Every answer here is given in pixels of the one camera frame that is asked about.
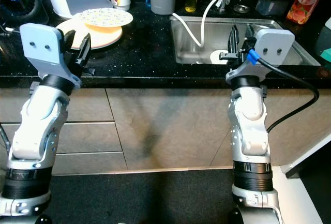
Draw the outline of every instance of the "speckled countertop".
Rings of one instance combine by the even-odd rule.
[[[194,16],[202,16],[207,3],[201,3]],[[96,69],[95,76],[83,77],[83,87],[185,87],[185,88],[228,88],[225,65],[178,64],[175,61],[169,16],[151,12],[149,5],[133,2],[129,12],[134,21],[123,27],[121,39],[106,48],[91,53],[88,67]],[[178,14],[188,15],[183,8]],[[228,12],[220,15],[215,10],[212,17],[243,18],[240,14]],[[246,18],[261,18],[255,12]],[[56,26],[63,20],[50,15],[50,25]],[[290,29],[296,40],[320,63],[313,51],[312,40],[317,40],[322,26],[318,20],[311,20],[304,27],[291,23],[280,23]],[[37,71],[23,55],[18,34],[9,38],[0,37],[0,87],[29,87],[38,80]],[[282,66],[288,72],[304,77],[318,88],[329,88],[331,73],[324,66]],[[293,88],[296,84],[270,73],[264,83],[271,88]]]

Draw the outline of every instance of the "plate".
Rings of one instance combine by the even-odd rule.
[[[75,30],[72,49],[79,49],[82,40],[87,33],[91,35],[91,49],[99,49],[117,42],[122,36],[122,27],[100,27],[85,24],[79,19],[79,13],[73,16],[73,19],[59,24],[56,28],[61,29],[64,34],[70,30]]]
[[[115,8],[88,9],[79,17],[86,24],[101,27],[124,26],[133,21],[132,14]]]

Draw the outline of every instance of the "black cable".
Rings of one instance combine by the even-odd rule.
[[[5,142],[7,154],[9,154],[9,151],[10,151],[10,142],[9,142],[9,139],[8,139],[8,137],[6,135],[6,132],[5,132],[4,128],[2,127],[1,123],[0,123],[0,135],[1,135],[1,138]]]
[[[0,24],[0,29],[2,30],[2,32],[6,33],[6,22]]]
[[[319,91],[313,86],[311,85],[310,83],[292,75],[292,74],[289,74],[288,72],[285,72],[281,69],[278,69],[277,67],[269,64],[267,61],[263,60],[262,58],[259,58],[258,59],[258,62],[260,62],[263,66],[267,67],[268,69],[272,70],[273,72],[285,77],[285,78],[288,78],[298,84],[300,84],[301,86],[311,90],[314,94],[314,97],[309,101],[307,102],[306,104],[302,105],[301,107],[297,108],[296,110],[293,110],[291,113],[283,116],[282,118],[280,118],[279,120],[275,121],[271,126],[268,127],[267,129],[267,132],[269,133],[274,127],[276,127],[279,123],[285,121],[286,119],[290,118],[291,116],[299,113],[300,111],[302,111],[303,109],[306,109],[307,107],[313,105],[319,98],[320,96],[320,93]]]

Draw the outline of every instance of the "stainless steel sink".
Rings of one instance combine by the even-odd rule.
[[[182,17],[198,40],[201,39],[200,17]],[[189,36],[184,26],[174,17],[170,17],[172,35],[175,44],[176,62],[181,64],[219,64],[212,61],[210,55],[217,50],[228,49],[228,38],[233,24],[239,31],[241,48],[245,38],[246,24],[252,25],[255,32],[263,28],[282,29],[273,20],[207,18],[205,22],[205,45],[200,48]],[[296,41],[293,43],[284,65],[320,65]]]

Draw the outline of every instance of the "cabinet panel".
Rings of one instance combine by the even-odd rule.
[[[320,99],[306,110],[277,125],[269,134],[273,165],[293,162],[331,133],[331,90],[321,89]],[[265,104],[268,116],[266,127],[302,106],[312,98],[304,89],[270,89]],[[217,152],[212,166],[232,164],[231,134]]]
[[[19,124],[3,125],[12,142]],[[61,129],[57,153],[122,151],[114,123],[65,123]]]
[[[0,144],[0,169],[6,170],[7,169],[7,151],[5,146],[3,145],[3,141],[1,139]]]
[[[227,89],[107,89],[129,169],[209,167],[230,125]]]
[[[123,152],[57,154],[52,174],[107,174],[126,170]]]
[[[29,89],[0,89],[0,121],[21,122],[21,110],[28,100]],[[113,121],[107,95],[102,88],[79,89],[70,96],[68,121]]]

